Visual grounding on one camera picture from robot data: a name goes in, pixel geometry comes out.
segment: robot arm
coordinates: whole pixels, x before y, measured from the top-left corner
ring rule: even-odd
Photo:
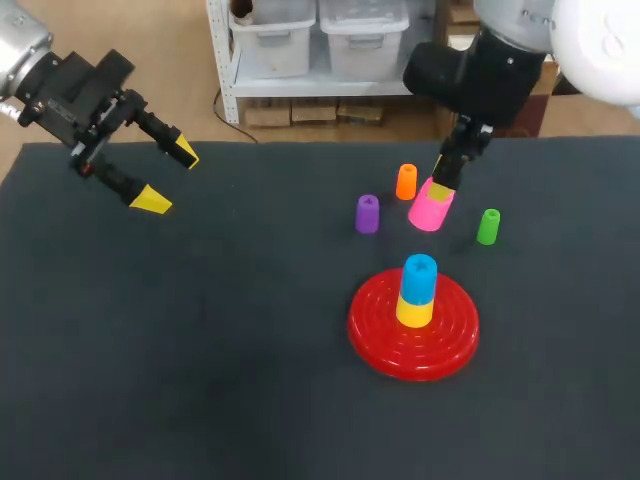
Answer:
[[[637,0],[475,0],[482,21],[466,52],[418,45],[404,82],[458,114],[433,172],[430,198],[444,201],[481,155],[494,127],[510,126],[553,53],[563,74],[594,98],[640,105]]]
[[[71,165],[82,177],[95,176],[130,207],[165,213],[171,202],[146,182],[108,163],[102,148],[125,124],[136,123],[160,149],[186,168],[199,161],[184,136],[153,113],[123,84],[134,66],[115,50],[97,66],[72,52],[51,51],[53,36],[14,0],[0,0],[0,100],[16,97],[23,111],[0,109],[23,127],[37,123],[72,149]]]

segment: pink cup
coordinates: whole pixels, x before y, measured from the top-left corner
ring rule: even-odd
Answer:
[[[425,232],[437,232],[440,230],[444,219],[447,218],[447,213],[449,213],[453,199],[456,196],[456,193],[452,192],[444,203],[431,200],[427,197],[427,192],[432,183],[433,179],[429,178],[427,183],[420,189],[420,193],[418,193],[409,211],[409,221],[416,228]]]

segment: red plastic ring base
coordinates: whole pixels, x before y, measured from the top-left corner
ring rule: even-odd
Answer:
[[[453,375],[478,348],[480,323],[473,300],[460,285],[439,274],[433,319],[409,328],[396,318],[402,269],[365,283],[351,304],[349,338],[375,370],[401,380],[425,382]]]

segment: green cup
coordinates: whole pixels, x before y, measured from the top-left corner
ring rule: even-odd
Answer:
[[[496,243],[498,239],[498,230],[500,229],[500,212],[490,208],[482,216],[480,228],[478,229],[478,243],[487,247]]]

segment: purple cup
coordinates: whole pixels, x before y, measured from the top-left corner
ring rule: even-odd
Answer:
[[[358,200],[356,230],[364,235],[376,233],[380,228],[380,202],[375,195],[364,195]]]

